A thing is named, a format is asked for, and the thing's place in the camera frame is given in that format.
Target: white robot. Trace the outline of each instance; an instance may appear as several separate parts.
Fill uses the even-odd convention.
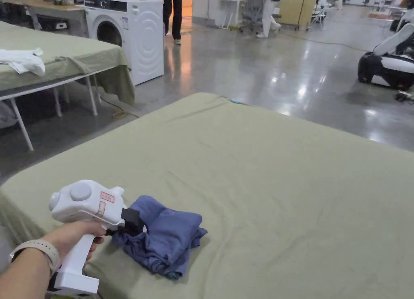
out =
[[[359,60],[358,79],[364,83],[408,90],[414,85],[414,58],[397,47],[414,35],[414,24],[404,25],[396,34],[377,45]]]
[[[115,231],[141,233],[143,223],[139,212],[126,208],[120,187],[107,189],[92,180],[80,180],[52,195],[49,209],[52,217],[62,223],[96,220],[110,233]],[[56,295],[96,294],[99,280],[84,276],[82,269],[94,236],[84,235],[69,252],[60,269],[52,277],[48,292]]]

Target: gripper handle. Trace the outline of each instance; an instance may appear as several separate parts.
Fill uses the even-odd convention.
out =
[[[94,235],[86,234],[65,257],[57,271],[55,288],[73,290],[73,294],[96,294],[99,279],[82,275],[82,269],[93,243]]]

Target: polished concrete floor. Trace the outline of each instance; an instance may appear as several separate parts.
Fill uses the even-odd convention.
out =
[[[268,39],[201,28],[184,35],[179,47],[170,36],[165,75],[136,88],[134,107],[122,106],[144,115],[197,92],[215,93],[414,151],[414,106],[395,102],[392,90],[357,81],[363,51],[390,35],[386,22],[368,19],[368,11],[346,6],[329,13],[324,31],[319,25],[307,33],[283,28]],[[35,151],[28,151],[18,127],[0,131],[0,183],[135,119],[114,119],[116,110],[106,104],[94,117],[83,87],[71,90],[63,118],[28,126]]]

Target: watch strap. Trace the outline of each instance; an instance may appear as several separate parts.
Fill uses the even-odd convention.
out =
[[[49,258],[49,267],[51,269],[51,276],[61,266],[61,259],[57,249],[47,241],[44,240],[31,240],[20,244],[10,254],[10,262],[13,262],[16,257],[26,248],[36,248],[43,252]]]

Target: white pants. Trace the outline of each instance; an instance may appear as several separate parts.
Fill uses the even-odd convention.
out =
[[[267,38],[269,37],[269,30],[270,26],[274,29],[279,29],[280,24],[276,23],[275,19],[272,17],[273,10],[275,9],[275,1],[266,0],[263,6],[263,16],[262,16],[262,23],[263,23],[263,34]]]

